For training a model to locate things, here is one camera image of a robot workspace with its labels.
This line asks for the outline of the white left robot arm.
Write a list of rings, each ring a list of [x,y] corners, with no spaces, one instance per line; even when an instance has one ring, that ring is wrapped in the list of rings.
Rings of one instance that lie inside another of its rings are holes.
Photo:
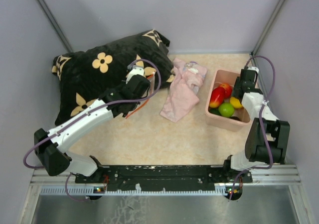
[[[128,82],[105,90],[67,122],[49,131],[37,130],[34,134],[35,154],[48,175],[70,172],[81,174],[94,183],[101,181],[104,171],[97,159],[72,153],[70,147],[94,127],[133,111],[150,87],[151,82],[147,78],[134,75]]]

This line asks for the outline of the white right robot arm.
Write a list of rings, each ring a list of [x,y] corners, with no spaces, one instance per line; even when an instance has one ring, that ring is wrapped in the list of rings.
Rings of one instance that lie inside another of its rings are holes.
[[[232,94],[241,101],[252,125],[244,150],[224,160],[222,174],[228,182],[236,181],[240,171],[285,162],[290,124],[279,120],[268,107],[268,100],[256,87],[258,72],[257,68],[242,69],[233,88]]]

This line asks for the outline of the yellow pear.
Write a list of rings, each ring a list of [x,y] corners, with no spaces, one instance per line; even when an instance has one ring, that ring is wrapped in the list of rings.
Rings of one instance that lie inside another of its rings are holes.
[[[231,104],[235,109],[242,109],[242,108],[243,108],[243,106],[242,106],[240,100],[237,99],[237,98],[235,98],[235,97],[231,97],[231,98],[229,99],[229,102],[230,102],[230,104]]]

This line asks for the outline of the red yellow mango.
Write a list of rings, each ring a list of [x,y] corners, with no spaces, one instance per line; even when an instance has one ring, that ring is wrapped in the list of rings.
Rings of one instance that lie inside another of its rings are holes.
[[[210,108],[218,108],[225,99],[225,89],[223,87],[215,88],[210,97],[209,107]]]

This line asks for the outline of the clear zip bag orange zipper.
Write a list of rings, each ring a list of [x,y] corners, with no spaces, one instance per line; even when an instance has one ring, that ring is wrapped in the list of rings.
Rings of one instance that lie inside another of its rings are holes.
[[[150,81],[150,87],[148,88],[148,90],[146,91],[145,96],[148,97],[151,94],[153,94],[154,89],[155,89],[155,74],[156,71],[153,71],[151,75],[147,76],[147,79]],[[137,108],[135,110],[133,110],[132,112],[128,113],[125,117],[125,119],[128,119],[131,115],[133,115],[134,113],[138,112],[140,109],[142,109],[149,101],[150,99],[145,100],[142,104],[139,104],[137,106]]]

